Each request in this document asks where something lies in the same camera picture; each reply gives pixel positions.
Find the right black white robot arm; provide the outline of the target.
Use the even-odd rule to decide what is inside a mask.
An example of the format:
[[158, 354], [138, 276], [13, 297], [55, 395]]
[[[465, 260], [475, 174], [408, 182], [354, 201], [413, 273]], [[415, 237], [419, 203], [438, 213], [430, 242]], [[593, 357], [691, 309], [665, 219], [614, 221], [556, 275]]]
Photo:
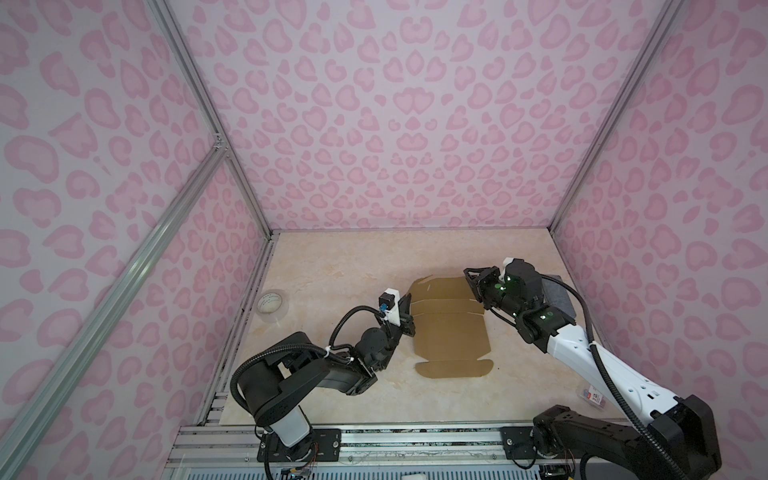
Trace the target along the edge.
[[577, 322], [550, 303], [544, 285], [558, 285], [578, 298], [573, 287], [519, 258], [503, 267], [466, 268], [463, 274], [486, 311], [577, 373], [627, 420], [608, 422], [555, 405], [532, 421], [532, 453], [543, 458], [577, 454], [581, 469], [593, 458], [602, 459], [639, 479], [708, 479], [721, 469], [710, 406], [658, 385], [599, 345], [591, 317]]

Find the small clear plastic box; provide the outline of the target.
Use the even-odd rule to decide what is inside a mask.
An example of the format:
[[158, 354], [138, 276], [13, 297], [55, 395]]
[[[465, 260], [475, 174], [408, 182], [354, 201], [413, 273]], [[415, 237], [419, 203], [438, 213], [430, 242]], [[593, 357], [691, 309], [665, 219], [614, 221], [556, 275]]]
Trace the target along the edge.
[[603, 410], [607, 405], [605, 396], [593, 385], [583, 383], [579, 386], [579, 397], [591, 407]]

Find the corner aluminium post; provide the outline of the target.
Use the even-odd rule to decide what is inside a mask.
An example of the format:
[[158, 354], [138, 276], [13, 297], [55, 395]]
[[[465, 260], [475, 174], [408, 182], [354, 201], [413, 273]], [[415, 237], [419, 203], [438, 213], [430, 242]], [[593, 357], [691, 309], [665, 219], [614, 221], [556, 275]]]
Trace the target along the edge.
[[662, 4], [658, 16], [639, 49], [635, 60], [631, 64], [625, 79], [620, 84], [615, 99], [610, 104], [604, 119], [596, 131], [594, 139], [589, 144], [579, 167], [576, 169], [575, 174], [568, 185], [560, 206], [557, 208], [554, 217], [548, 226], [548, 231], [551, 236], [554, 236], [564, 224], [565, 218], [575, 203], [579, 191], [585, 184], [587, 176], [598, 162], [608, 140], [620, 124], [633, 97], [636, 95], [645, 76], [663, 50], [668, 38], [674, 31], [676, 24], [687, 8], [687, 5], [688, 1], [684, 0], [667, 0]]
[[198, 68], [192, 50], [170, 2], [148, 0], [146, 1], [146, 5], [151, 11], [162, 35], [165, 37], [170, 52], [175, 58], [181, 73], [189, 85], [192, 97], [207, 122], [209, 130], [216, 139], [215, 144], [223, 151], [227, 166], [234, 176], [236, 185], [244, 196], [246, 206], [256, 220], [261, 233], [267, 239], [271, 239], [273, 237], [273, 230], [266, 220], [266, 216], [258, 202], [255, 190], [251, 185], [241, 159], [231, 142], [231, 138], [223, 124], [219, 112], [217, 111], [209, 88]]

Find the left corner aluminium post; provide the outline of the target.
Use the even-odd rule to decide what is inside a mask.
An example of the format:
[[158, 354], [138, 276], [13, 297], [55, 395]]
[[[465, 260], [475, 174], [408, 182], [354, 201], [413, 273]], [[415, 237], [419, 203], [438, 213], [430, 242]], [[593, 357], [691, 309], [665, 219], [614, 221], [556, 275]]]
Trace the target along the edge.
[[258, 202], [255, 190], [251, 185], [241, 159], [231, 142], [231, 138], [223, 124], [219, 112], [217, 111], [209, 88], [198, 68], [192, 50], [170, 2], [148, 0], [146, 1], [146, 5], [151, 11], [162, 35], [165, 37], [170, 52], [175, 58], [181, 73], [189, 85], [192, 97], [207, 122], [209, 130], [216, 139], [215, 144], [223, 151], [227, 166], [234, 176], [236, 185], [244, 196], [246, 206], [256, 220], [261, 233], [267, 239], [271, 239], [273, 237], [273, 230], [266, 220], [266, 216]]

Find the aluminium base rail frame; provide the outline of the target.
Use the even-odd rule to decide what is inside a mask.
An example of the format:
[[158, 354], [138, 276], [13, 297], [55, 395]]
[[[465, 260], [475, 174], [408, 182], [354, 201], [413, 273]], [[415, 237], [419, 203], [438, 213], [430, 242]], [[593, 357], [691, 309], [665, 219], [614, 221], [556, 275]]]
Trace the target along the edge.
[[[302, 462], [314, 479], [390, 478], [424, 473], [430, 479], [567, 479], [577, 454], [534, 451], [523, 422], [438, 422], [318, 425], [317, 452]], [[181, 429], [163, 473], [166, 479], [274, 478], [291, 466], [284, 447], [263, 445], [251, 426]]]

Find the brown cardboard box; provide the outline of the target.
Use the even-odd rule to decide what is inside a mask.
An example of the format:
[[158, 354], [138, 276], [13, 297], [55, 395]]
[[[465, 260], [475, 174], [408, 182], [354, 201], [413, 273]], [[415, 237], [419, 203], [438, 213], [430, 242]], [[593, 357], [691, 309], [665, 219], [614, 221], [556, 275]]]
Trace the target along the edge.
[[425, 277], [410, 287], [416, 372], [428, 379], [479, 378], [493, 361], [484, 309], [463, 277]]

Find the right corner aluminium post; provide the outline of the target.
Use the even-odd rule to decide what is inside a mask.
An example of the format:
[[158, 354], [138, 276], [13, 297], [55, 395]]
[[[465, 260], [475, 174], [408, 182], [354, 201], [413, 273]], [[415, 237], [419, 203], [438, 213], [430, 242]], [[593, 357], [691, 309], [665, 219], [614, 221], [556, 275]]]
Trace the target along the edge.
[[608, 140], [620, 124], [633, 97], [636, 95], [645, 76], [663, 50], [668, 38], [674, 31], [676, 24], [687, 8], [687, 5], [688, 1], [684, 0], [667, 0], [662, 4], [658, 16], [639, 49], [635, 60], [631, 64], [625, 79], [620, 84], [615, 99], [610, 104], [604, 119], [596, 131], [594, 139], [589, 144], [579, 167], [576, 169], [575, 174], [568, 185], [560, 206], [557, 208], [554, 217], [548, 226], [548, 231], [551, 236], [554, 236], [564, 224], [565, 218], [575, 203], [579, 191], [585, 184], [587, 176], [598, 162]]

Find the grey felt case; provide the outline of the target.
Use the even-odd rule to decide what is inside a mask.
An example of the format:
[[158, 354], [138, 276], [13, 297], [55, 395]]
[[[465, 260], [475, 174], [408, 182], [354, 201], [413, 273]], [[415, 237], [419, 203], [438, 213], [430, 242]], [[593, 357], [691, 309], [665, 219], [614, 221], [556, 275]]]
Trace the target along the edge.
[[546, 302], [571, 318], [578, 317], [571, 298], [571, 293], [564, 287], [565, 282], [559, 276], [542, 276], [542, 286]]

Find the clear tape roll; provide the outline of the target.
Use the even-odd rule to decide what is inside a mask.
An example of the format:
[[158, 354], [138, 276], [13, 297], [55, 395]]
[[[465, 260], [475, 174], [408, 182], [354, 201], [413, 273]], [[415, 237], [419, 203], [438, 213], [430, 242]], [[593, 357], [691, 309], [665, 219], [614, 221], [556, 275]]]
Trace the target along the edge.
[[257, 316], [266, 324], [282, 321], [289, 310], [288, 294], [282, 290], [269, 290], [260, 294], [256, 305]]

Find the left diagonal aluminium strut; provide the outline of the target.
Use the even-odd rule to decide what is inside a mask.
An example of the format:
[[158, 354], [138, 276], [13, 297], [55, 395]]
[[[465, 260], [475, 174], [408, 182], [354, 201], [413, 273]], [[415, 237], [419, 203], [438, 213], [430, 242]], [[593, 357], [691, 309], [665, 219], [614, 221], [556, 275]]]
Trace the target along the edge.
[[227, 153], [225, 146], [209, 151], [21, 409], [1, 441], [3, 479], [16, 478], [27, 464], [192, 207], [226, 160]]

